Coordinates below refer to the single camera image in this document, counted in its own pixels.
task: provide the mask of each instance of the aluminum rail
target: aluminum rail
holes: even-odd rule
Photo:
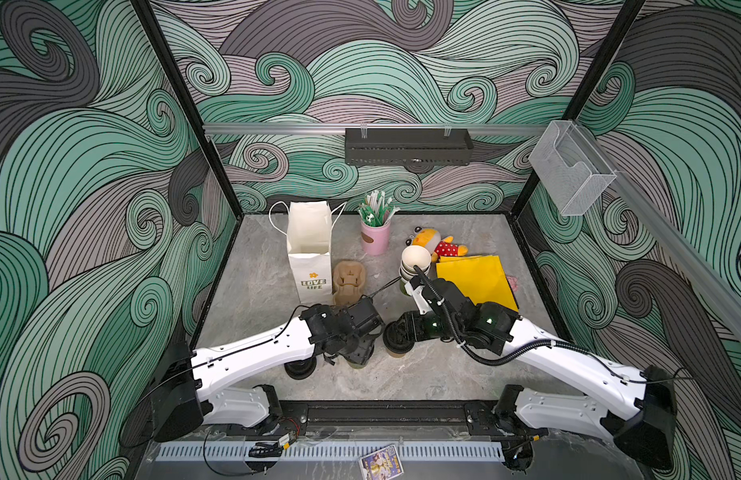
[[[249,122],[204,124],[207,135],[343,135],[347,128],[465,128],[470,135],[538,137],[546,125],[531,124],[303,124],[299,122]]]

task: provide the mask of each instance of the red polka dot fabric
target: red polka dot fabric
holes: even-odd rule
[[[435,253],[440,256],[459,256],[459,246],[440,242],[434,249]]]

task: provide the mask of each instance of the red wire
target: red wire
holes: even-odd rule
[[[286,420],[290,420],[291,423],[293,423],[293,426],[296,427],[296,436],[298,437],[299,433],[301,433],[301,428],[298,426],[298,423],[293,418],[286,417]]]

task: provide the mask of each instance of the paper bag handle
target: paper bag handle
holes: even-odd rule
[[[334,208],[333,210],[331,210],[330,211],[330,214],[331,215],[332,214],[335,214],[336,213],[336,210],[338,210],[339,208],[341,208],[341,211],[338,213],[338,216],[336,217],[336,220],[333,220],[333,225],[330,226],[330,229],[331,230],[333,230],[333,227],[336,226],[336,222],[338,221],[339,218],[341,218],[341,214],[344,213],[344,208],[346,208],[346,202],[344,202],[343,204],[341,204],[341,205],[337,206],[336,208]]]
[[[280,200],[279,202],[276,202],[276,203],[272,204],[272,206],[269,207],[269,223],[274,227],[275,230],[277,230],[278,232],[280,232],[281,234],[283,234],[285,236],[288,236],[288,234],[286,234],[284,231],[280,230],[277,227],[277,225],[275,225],[274,222],[272,221],[272,209],[277,204],[283,204],[283,205],[285,205],[285,209],[288,211],[288,214],[290,214],[290,209],[288,208],[288,205],[284,201]]]

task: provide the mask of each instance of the pink cup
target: pink cup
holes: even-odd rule
[[[368,226],[360,220],[360,236],[362,237],[363,250],[368,255],[381,255],[389,247],[389,233],[391,222],[382,226]]]

